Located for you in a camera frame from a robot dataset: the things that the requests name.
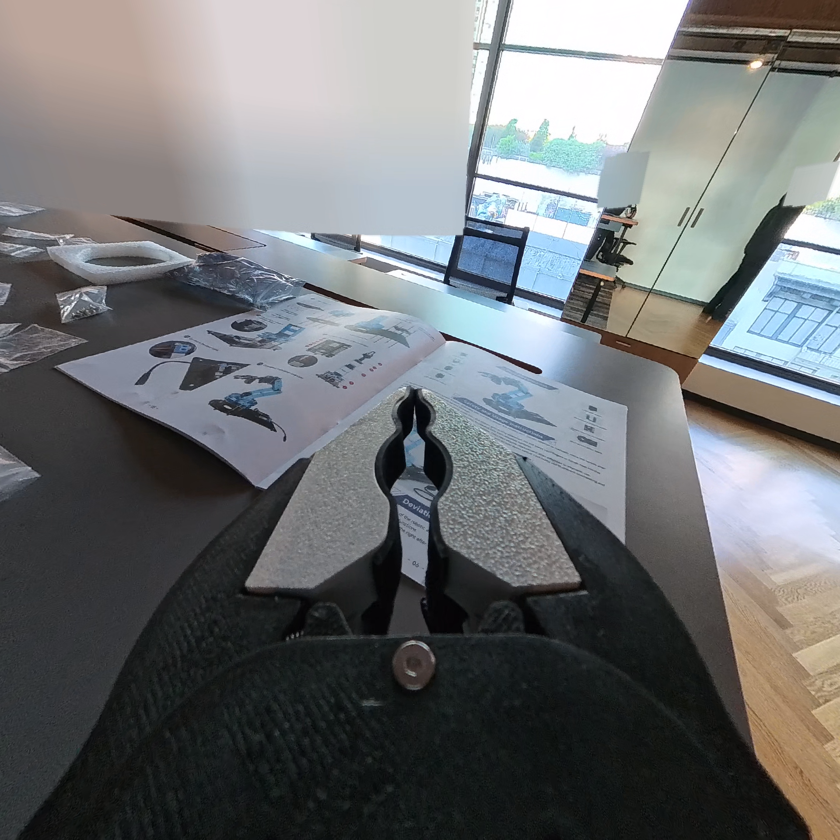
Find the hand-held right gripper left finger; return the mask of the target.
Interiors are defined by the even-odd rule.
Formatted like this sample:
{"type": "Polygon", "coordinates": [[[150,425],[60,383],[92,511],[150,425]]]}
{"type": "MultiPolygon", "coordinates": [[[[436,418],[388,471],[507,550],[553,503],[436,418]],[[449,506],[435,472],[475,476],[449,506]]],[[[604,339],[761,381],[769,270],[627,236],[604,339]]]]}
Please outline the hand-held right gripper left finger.
{"type": "Polygon", "coordinates": [[[401,577],[391,489],[406,467],[415,391],[387,397],[311,457],[245,588],[332,602],[360,634],[385,634],[401,577]]]}

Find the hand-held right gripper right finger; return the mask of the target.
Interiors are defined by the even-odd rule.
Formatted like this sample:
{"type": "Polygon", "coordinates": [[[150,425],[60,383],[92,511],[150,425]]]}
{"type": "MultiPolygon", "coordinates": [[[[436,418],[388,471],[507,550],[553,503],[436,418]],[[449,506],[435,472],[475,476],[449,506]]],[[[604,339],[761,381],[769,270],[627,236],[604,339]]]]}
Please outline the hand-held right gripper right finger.
{"type": "Polygon", "coordinates": [[[417,432],[437,489],[425,578],[431,632],[477,627],[494,602],[581,588],[517,456],[426,389],[417,390],[417,432]]]}

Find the printed instruction booklet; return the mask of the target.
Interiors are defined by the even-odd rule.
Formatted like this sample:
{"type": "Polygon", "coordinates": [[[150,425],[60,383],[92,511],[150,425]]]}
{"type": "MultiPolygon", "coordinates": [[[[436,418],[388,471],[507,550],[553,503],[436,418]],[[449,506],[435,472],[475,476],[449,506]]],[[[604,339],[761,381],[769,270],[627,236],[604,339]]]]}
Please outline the printed instruction booklet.
{"type": "Polygon", "coordinates": [[[260,489],[400,385],[427,388],[626,540],[627,408],[446,341],[402,313],[312,293],[58,370],[260,489]]]}

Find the black mesh chair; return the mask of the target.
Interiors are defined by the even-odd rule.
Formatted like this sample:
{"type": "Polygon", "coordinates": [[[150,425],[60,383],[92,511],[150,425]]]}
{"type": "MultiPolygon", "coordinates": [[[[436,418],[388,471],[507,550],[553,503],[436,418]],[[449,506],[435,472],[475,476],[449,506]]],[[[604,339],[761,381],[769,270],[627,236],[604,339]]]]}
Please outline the black mesh chair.
{"type": "Polygon", "coordinates": [[[463,234],[455,237],[444,284],[457,280],[482,287],[511,305],[529,233],[528,227],[467,217],[463,234]]]}

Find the black crinkled plastic bag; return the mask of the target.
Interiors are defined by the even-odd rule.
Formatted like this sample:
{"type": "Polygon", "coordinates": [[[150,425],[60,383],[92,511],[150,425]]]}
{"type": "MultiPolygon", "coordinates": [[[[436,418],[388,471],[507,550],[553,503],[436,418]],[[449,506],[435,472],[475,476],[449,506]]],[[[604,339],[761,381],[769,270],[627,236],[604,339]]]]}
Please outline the black crinkled plastic bag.
{"type": "Polygon", "coordinates": [[[293,297],[304,283],[244,257],[223,252],[200,255],[192,263],[172,269],[165,276],[221,292],[261,311],[293,297]]]}

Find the pile of clear parts bags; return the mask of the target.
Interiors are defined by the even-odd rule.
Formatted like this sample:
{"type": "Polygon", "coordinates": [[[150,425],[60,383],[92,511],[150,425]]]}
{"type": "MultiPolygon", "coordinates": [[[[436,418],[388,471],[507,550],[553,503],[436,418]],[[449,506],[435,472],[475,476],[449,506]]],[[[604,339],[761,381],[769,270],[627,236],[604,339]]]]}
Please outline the pile of clear parts bags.
{"type": "MultiPolygon", "coordinates": [[[[85,245],[90,242],[89,239],[76,238],[73,234],[41,234],[27,230],[13,230],[9,227],[2,232],[1,251],[2,255],[12,259],[26,259],[44,256],[48,245],[85,245]]],[[[59,293],[57,296],[59,320],[62,323],[68,323],[106,312],[108,310],[106,296],[104,287],[84,287],[80,290],[59,293]]],[[[1,372],[8,373],[60,351],[68,350],[82,342],[82,339],[36,324],[24,328],[15,322],[3,323],[1,325],[1,372]]],[[[39,473],[5,448],[1,449],[2,501],[10,498],[37,478],[39,478],[39,473]]]]}

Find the large glass window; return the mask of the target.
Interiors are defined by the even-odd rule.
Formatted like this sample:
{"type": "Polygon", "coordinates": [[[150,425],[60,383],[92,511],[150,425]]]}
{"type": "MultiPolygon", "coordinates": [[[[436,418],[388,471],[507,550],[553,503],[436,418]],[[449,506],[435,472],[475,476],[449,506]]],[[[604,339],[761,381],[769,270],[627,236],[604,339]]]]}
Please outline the large glass window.
{"type": "Polygon", "coordinates": [[[568,296],[684,17],[681,1],[482,2],[469,215],[529,228],[518,287],[568,296]]]}
{"type": "Polygon", "coordinates": [[[784,198],[773,251],[727,317],[716,312],[722,327],[707,352],[838,393],[838,161],[796,170],[788,195],[817,201],[784,198]]]}

